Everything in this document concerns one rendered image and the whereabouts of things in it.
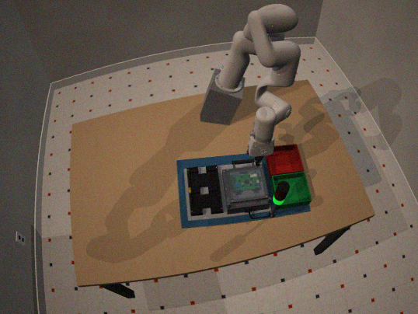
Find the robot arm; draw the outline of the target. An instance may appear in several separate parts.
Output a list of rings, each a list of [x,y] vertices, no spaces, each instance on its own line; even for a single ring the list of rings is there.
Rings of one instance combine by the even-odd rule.
[[[297,24],[297,13],[286,5],[266,5],[252,11],[244,30],[233,36],[227,60],[215,78],[219,89],[234,93],[242,88],[241,80],[250,62],[248,54],[256,55],[262,66],[272,68],[271,74],[256,88],[255,104],[259,109],[253,132],[249,135],[260,143],[270,142],[275,125],[291,114],[291,105],[268,92],[267,86],[294,84],[301,50],[295,42],[284,40],[284,32],[294,29]]]

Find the green bin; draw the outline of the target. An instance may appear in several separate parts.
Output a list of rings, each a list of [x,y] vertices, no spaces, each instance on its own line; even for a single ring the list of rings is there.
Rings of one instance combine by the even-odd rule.
[[[280,181],[287,181],[290,185],[290,189],[287,192],[284,203],[278,205],[276,210],[310,204],[312,198],[308,188],[305,172],[271,176],[270,182],[273,195],[275,194],[277,185]]]

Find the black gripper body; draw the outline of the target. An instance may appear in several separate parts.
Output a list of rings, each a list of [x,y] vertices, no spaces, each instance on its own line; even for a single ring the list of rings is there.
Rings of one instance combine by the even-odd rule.
[[[248,143],[249,156],[256,157],[272,155],[274,150],[274,136],[268,143],[260,143],[255,138],[253,138],[253,136],[250,136]]]

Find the red open-top bin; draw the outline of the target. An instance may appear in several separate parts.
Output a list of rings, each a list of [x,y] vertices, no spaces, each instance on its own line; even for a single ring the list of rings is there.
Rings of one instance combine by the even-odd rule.
[[[272,155],[265,155],[269,176],[304,172],[297,144],[274,146]]]

